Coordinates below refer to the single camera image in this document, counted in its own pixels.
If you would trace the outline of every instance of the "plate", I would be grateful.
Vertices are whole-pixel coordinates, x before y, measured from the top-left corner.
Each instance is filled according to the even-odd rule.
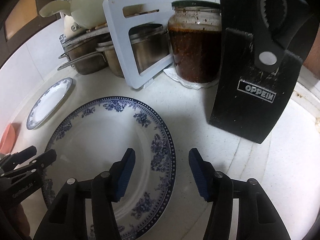
[[[49,206],[69,178],[93,179],[121,160],[127,148],[136,163],[125,192],[112,203],[122,239],[136,239],[160,218],[175,181],[175,150],[161,117],[132,98],[107,97],[71,113],[55,130],[46,151],[57,160],[43,173],[42,193]],[[94,238],[91,200],[86,200],[89,239]]]
[[[57,107],[68,93],[72,78],[64,78],[52,85],[35,103],[27,119],[27,129],[38,127]]]

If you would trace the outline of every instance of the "jar lid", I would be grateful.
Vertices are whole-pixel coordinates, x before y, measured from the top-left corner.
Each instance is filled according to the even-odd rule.
[[[220,4],[201,0],[178,0],[172,2],[172,7],[206,7],[212,9],[220,9]]]

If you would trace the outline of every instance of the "cabinet door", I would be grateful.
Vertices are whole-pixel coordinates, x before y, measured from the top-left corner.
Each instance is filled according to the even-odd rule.
[[[0,29],[0,67],[29,38],[50,23],[60,19],[60,14],[47,18],[39,10],[53,0],[19,0]]]

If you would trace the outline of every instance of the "white cutting board holder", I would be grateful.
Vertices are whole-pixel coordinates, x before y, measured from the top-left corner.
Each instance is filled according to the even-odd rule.
[[[103,10],[108,23],[110,35],[116,54],[121,65],[122,72],[127,84],[130,87],[138,89],[145,85],[148,86],[153,77],[168,65],[174,62],[173,55],[169,54],[162,58],[151,67],[139,74],[137,64],[134,59],[129,30],[132,27],[145,23],[168,22],[174,14],[171,3],[176,0],[104,0]],[[163,4],[158,12],[137,15],[125,18],[122,9],[130,5],[138,4]]]

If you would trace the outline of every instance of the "oppein logo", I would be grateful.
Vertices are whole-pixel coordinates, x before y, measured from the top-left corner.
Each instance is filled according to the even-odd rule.
[[[12,197],[16,198],[17,196],[19,196],[21,193],[25,192],[26,190],[30,189],[33,186],[32,183],[30,183],[29,185],[25,186],[24,188],[20,189],[16,194],[13,194]]]
[[[249,83],[243,79],[239,80],[237,90],[244,92],[246,94],[252,95],[254,97],[260,98],[262,100],[265,100],[269,103],[273,103],[273,100],[276,97],[275,92],[269,89],[257,86],[255,84]]]

